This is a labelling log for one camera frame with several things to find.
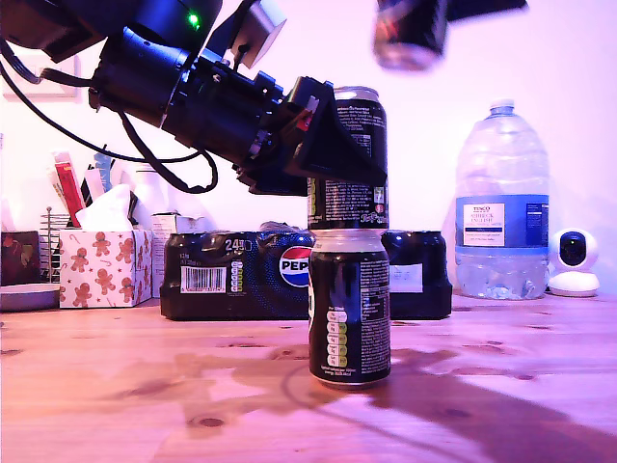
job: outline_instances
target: wood grain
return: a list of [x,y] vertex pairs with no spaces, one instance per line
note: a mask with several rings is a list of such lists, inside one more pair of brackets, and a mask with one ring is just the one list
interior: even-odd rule
[[310,377],[307,322],[3,314],[2,461],[617,461],[615,298],[454,306],[361,393]]

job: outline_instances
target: bottle label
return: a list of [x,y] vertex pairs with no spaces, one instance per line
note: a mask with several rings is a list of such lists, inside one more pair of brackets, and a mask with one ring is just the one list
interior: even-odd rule
[[391,265],[389,292],[422,292],[422,264]]
[[543,254],[549,246],[548,195],[491,195],[456,200],[456,245]]

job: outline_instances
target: security camera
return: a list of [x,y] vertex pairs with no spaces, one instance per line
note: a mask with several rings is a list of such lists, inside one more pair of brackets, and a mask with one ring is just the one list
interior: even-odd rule
[[558,296],[595,296],[600,287],[590,269],[598,259],[598,243],[591,233],[565,229],[552,236],[549,259],[554,267],[549,279],[550,292]]

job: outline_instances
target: large water jug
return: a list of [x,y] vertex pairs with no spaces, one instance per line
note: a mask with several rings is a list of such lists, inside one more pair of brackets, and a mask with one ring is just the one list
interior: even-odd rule
[[456,273],[462,292],[532,299],[547,287],[549,160],[514,101],[491,105],[461,151],[456,185]]

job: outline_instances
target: small tray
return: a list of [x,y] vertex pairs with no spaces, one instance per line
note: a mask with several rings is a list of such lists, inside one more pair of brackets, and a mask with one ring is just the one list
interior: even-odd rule
[[0,312],[41,311],[59,307],[59,284],[0,286]]

